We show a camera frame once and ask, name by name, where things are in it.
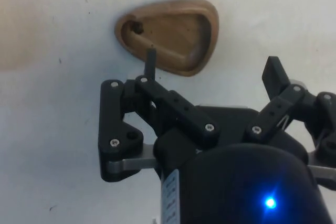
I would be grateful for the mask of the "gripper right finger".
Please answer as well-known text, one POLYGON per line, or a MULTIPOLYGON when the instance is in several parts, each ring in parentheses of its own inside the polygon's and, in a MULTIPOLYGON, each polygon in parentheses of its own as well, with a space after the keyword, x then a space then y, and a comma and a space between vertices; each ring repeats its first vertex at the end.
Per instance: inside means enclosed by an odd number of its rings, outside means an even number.
POLYGON ((267 59, 262 80, 270 99, 246 128, 245 141, 267 144, 293 121, 301 121, 316 147, 315 156, 325 166, 335 167, 335 94, 311 94, 290 82, 280 59, 267 59))

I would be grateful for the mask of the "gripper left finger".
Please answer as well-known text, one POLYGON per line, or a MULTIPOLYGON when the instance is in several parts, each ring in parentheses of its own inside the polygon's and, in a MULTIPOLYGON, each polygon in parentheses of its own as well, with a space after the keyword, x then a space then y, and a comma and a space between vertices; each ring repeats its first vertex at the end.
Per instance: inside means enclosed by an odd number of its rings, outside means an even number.
POLYGON ((156 50, 146 51, 143 75, 133 80, 106 80, 100 89, 98 153, 101 178, 118 182, 142 169, 165 172, 164 154, 206 150, 218 143, 221 129, 205 112, 155 79, 156 50), (124 120, 136 113, 166 147, 144 142, 143 133, 124 120))

